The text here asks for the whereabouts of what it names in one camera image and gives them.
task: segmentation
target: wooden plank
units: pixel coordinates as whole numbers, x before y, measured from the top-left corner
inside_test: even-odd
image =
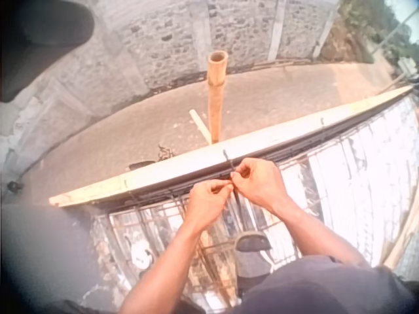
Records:
[[[416,186],[416,193],[410,207],[409,215],[403,226],[403,229],[399,233],[395,245],[393,246],[387,259],[384,261],[384,265],[394,270],[403,253],[405,252],[406,246],[409,244],[409,240],[412,235],[419,230],[419,189]]]
[[[410,90],[411,87],[406,86],[355,103],[320,111],[211,146],[202,147],[129,173],[123,173],[98,183],[53,196],[49,199],[49,202],[60,207],[77,205],[161,183],[222,164],[225,162],[224,149],[228,152],[230,159],[242,158],[258,150],[322,130],[352,116],[364,113]]]

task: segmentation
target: sky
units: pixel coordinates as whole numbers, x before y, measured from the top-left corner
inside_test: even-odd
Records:
[[[419,7],[419,0],[386,0],[386,3],[393,9],[395,17],[402,22],[414,9]],[[412,29],[410,41],[419,41],[419,12],[410,18],[407,25]]]

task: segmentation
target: forearm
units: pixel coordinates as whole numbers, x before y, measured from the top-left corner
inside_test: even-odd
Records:
[[[200,233],[183,224],[166,252],[126,297],[119,313],[171,313],[185,286]]]
[[[368,267],[367,261],[345,239],[320,220],[304,212],[291,198],[277,201],[272,211],[278,213],[303,255],[329,255],[344,264]]]

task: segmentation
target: utility pole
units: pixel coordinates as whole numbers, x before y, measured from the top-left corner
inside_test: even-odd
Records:
[[[403,22],[401,22],[395,29],[393,29],[391,31],[391,33],[388,34],[387,37],[384,38],[384,40],[380,44],[378,44],[377,47],[375,47],[375,49],[371,52],[371,54],[375,54],[378,49],[380,49],[381,47],[383,47],[389,41],[389,39],[392,38],[393,35],[396,34],[399,31],[400,27],[403,26],[403,25],[405,25],[406,22],[409,21],[409,19],[412,16],[414,16],[418,11],[419,11],[419,7],[417,7],[412,13],[409,14],[409,16],[407,18],[405,18],[405,20]]]

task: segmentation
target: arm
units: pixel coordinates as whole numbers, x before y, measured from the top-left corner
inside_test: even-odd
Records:
[[[185,222],[166,252],[130,291],[120,314],[171,313],[188,276],[199,237],[220,215],[232,190],[230,181],[210,180],[191,190]]]
[[[304,212],[287,194],[273,162],[245,158],[232,173],[240,193],[282,220],[303,255],[329,255],[344,264],[369,267],[364,257],[321,221]]]

